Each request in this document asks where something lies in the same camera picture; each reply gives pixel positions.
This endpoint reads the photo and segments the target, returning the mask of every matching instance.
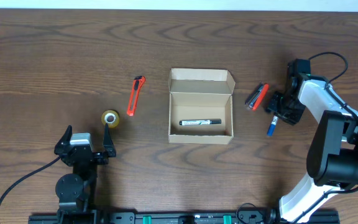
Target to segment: tape roll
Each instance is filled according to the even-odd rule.
[[[113,110],[105,111],[102,114],[102,123],[103,125],[108,124],[109,128],[115,128],[119,124],[118,113]]]

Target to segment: blue marker cap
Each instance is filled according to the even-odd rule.
[[[278,117],[273,116],[273,120],[270,123],[270,126],[268,127],[268,130],[267,130],[267,136],[273,136],[273,132],[276,127],[277,121],[278,121]]]

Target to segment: wooden surface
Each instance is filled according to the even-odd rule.
[[[358,13],[0,10],[0,196],[17,179],[52,161],[68,124],[90,132],[101,149],[105,110],[118,156],[99,169],[97,203],[144,211],[234,210],[275,205],[306,172],[317,123],[306,111],[296,126],[244,109],[258,82],[283,90],[287,63],[335,51],[349,61],[335,90],[358,110]],[[168,144],[168,74],[173,67],[225,68],[235,81],[229,145]],[[332,78],[340,59],[313,60]],[[137,75],[146,76],[136,115],[126,107]],[[58,162],[5,199],[2,223],[55,212]],[[358,193],[339,195],[342,223],[358,223]]]

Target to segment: cardboard box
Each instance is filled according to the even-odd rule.
[[[169,143],[228,144],[233,138],[232,94],[227,70],[173,68],[169,78]],[[221,124],[179,125],[181,120],[221,119]]]

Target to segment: cable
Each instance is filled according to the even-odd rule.
[[[23,176],[23,177],[20,178],[18,181],[14,182],[8,189],[6,189],[6,191],[4,192],[4,194],[1,196],[1,198],[0,198],[0,206],[1,206],[1,204],[2,204],[2,201],[5,199],[6,195],[7,195],[17,184],[21,183],[23,180],[26,180],[27,178],[31,177],[32,175],[34,175],[34,174],[36,174],[36,173],[38,173],[38,172],[40,172],[40,171],[43,171],[44,169],[46,169],[46,168],[52,166],[54,163],[56,163],[57,161],[59,161],[59,159],[60,159],[60,156],[58,156],[56,159],[54,159],[52,162],[48,163],[47,165],[45,165],[45,166],[43,166],[43,167],[41,167],[41,168],[39,168],[39,169],[37,169],[37,170],[35,170],[35,171],[33,171],[33,172],[27,174],[27,175],[25,175],[25,176]]]
[[[345,62],[345,69],[343,72],[341,72],[339,75],[337,75],[336,77],[334,77],[333,79],[331,79],[330,81],[326,82],[324,89],[328,92],[328,94],[334,98],[335,101],[337,101],[339,103],[339,105],[341,105],[342,108],[344,108],[347,112],[349,112],[352,117],[356,120],[357,124],[358,124],[358,115],[355,114],[355,112],[352,111],[352,109],[350,109],[347,105],[347,103],[345,103],[344,101],[342,102],[342,100],[338,99],[338,97],[336,97],[336,95],[331,91],[331,86],[329,85],[332,81],[334,81],[335,79],[339,78],[341,75],[343,75],[346,70],[347,70],[347,60],[345,57],[343,57],[342,55],[335,53],[335,52],[323,52],[317,55],[314,55],[312,57],[309,58],[309,60],[318,57],[320,55],[324,55],[324,54],[333,54],[333,55],[337,55],[338,57],[342,58],[343,61]],[[296,218],[295,220],[293,220],[291,222],[292,223],[297,223],[302,217],[304,217],[307,213],[309,213],[310,211],[312,211],[320,202],[322,202],[325,198],[328,197],[328,195],[330,194],[350,194],[350,193],[354,193],[354,192],[358,192],[358,186],[353,188],[353,189],[349,189],[349,190],[329,190],[327,192],[325,192],[319,199],[317,199],[317,201],[315,201],[314,204],[312,204],[306,211],[302,212],[302,214]]]
[[[239,217],[239,212],[240,212],[240,208],[242,208],[244,205],[251,205],[253,206],[254,208],[257,208],[253,203],[249,203],[249,202],[246,202],[246,203],[243,203],[242,205],[240,205],[239,208],[237,208],[237,211],[236,211],[236,218],[242,223],[242,224],[249,224],[249,223],[246,223],[244,221],[242,221],[242,219]],[[264,221],[264,214],[262,214],[259,210],[258,210],[259,214],[262,216],[262,221],[259,221],[259,222],[256,222],[256,224],[258,223],[262,223]]]
[[[319,56],[321,56],[321,55],[326,55],[326,54],[336,55],[336,56],[340,57],[340,58],[343,60],[343,62],[345,63],[345,69],[343,70],[343,72],[341,72],[339,75],[335,76],[334,78],[330,79],[330,81],[328,81],[328,83],[330,84],[332,81],[334,81],[335,79],[337,79],[337,78],[341,77],[343,74],[345,74],[345,72],[347,71],[347,66],[348,66],[348,64],[347,64],[346,58],[345,58],[344,56],[342,56],[341,54],[336,53],[336,52],[322,52],[322,53],[320,53],[320,54],[316,54],[316,55],[314,55],[314,56],[311,56],[311,57],[309,58],[309,60],[311,60],[311,59],[313,59],[313,58],[316,58],[316,57],[319,57]]]

